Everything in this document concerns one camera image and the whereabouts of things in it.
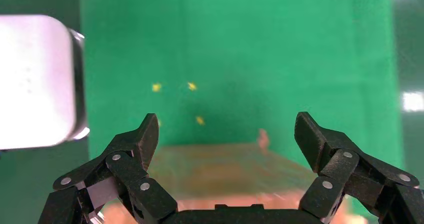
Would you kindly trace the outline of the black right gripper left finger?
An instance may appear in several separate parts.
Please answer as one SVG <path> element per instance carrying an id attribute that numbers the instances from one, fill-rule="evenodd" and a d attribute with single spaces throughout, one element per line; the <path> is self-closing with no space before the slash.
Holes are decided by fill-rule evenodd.
<path id="1" fill-rule="evenodd" d="M 116 135 L 98 157 L 55 180 L 39 223 L 88 224 L 114 199 L 139 224 L 168 223 L 177 203 L 148 175 L 158 138 L 152 113 L 135 130 Z"/>

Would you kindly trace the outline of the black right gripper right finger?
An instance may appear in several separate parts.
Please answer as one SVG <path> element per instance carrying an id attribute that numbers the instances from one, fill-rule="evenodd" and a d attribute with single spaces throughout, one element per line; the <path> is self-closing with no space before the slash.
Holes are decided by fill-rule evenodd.
<path id="1" fill-rule="evenodd" d="M 299 210 L 328 224 L 345 195 L 381 224 L 421 224 L 424 194 L 418 179 L 362 151 L 345 133 L 321 127 L 308 112 L 295 119 L 294 138 L 317 177 Z"/>

